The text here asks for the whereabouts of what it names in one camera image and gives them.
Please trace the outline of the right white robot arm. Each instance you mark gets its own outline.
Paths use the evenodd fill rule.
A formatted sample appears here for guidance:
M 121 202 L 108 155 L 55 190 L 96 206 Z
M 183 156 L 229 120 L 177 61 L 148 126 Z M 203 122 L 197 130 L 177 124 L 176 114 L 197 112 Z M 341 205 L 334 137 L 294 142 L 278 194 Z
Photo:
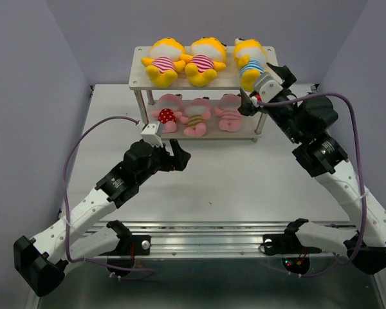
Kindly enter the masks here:
M 348 215 L 351 229 L 297 219 L 280 234 L 266 234 L 259 250 L 267 256 L 288 254 L 283 265 L 291 274 L 308 276 L 310 254 L 330 252 L 341 265 L 352 264 L 373 275 L 386 268 L 386 210 L 366 188 L 360 160 L 351 162 L 342 146 L 328 133 L 338 120 L 333 93 L 296 97 L 296 81 L 286 66 L 270 65 L 240 89 L 240 114 L 267 114 L 296 145 L 293 156 L 323 186 Z

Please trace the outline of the pink toy orange striped shirt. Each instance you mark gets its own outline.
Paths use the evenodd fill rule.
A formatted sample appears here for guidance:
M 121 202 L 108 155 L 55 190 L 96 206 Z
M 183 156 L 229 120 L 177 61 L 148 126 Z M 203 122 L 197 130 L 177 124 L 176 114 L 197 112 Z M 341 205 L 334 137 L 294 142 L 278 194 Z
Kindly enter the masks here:
M 182 124 L 186 125 L 183 130 L 188 137 L 201 137 L 207 132 L 207 121 L 211 117 L 210 99 L 208 97 L 195 98 L 191 100 L 184 109 L 180 118 Z

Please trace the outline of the yellow toy blue striped shirt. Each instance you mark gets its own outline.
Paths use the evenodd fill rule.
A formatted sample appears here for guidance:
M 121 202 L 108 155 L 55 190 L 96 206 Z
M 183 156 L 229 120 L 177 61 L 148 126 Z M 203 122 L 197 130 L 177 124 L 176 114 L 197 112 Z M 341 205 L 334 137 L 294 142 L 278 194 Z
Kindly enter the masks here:
M 267 57 L 266 50 L 256 39 L 235 39 L 234 60 L 243 90 L 254 90 L 255 81 L 265 72 Z

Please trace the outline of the pink toy red polka-dot shirt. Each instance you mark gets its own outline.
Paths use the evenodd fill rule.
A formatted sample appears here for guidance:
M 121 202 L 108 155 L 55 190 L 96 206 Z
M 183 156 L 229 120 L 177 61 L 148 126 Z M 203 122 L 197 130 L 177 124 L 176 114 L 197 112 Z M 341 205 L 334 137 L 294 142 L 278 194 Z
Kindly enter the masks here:
M 178 120 L 183 115 L 182 94 L 164 94 L 155 103 L 151 115 L 163 124 L 163 133 L 177 130 Z

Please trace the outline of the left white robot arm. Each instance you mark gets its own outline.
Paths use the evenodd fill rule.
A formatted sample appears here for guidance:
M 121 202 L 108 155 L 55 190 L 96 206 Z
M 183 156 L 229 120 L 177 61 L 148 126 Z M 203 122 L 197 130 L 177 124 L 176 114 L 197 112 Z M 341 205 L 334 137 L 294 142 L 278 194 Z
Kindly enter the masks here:
M 79 263 L 99 255 L 121 254 L 134 257 L 148 254 L 142 242 L 148 236 L 133 236 L 120 221 L 108 222 L 85 236 L 95 223 L 119 209 L 139 192 L 140 186 L 158 171 L 183 171 L 191 158 L 177 140 L 170 140 L 172 152 L 153 147 L 143 140 L 133 143 L 123 160 L 116 164 L 89 194 L 52 226 L 14 243 L 14 267 L 39 297 L 56 289 Z

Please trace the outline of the yellow toy pink striped shirt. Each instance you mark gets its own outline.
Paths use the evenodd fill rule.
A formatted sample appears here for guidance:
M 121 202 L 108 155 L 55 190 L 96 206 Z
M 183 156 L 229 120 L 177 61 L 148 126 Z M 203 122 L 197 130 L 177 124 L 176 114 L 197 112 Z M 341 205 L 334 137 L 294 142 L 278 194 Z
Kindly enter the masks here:
M 141 63 L 156 87 L 168 88 L 185 69 L 186 62 L 181 59 L 185 53 L 181 43 L 172 37 L 165 37 L 151 46 L 148 56 L 141 58 Z

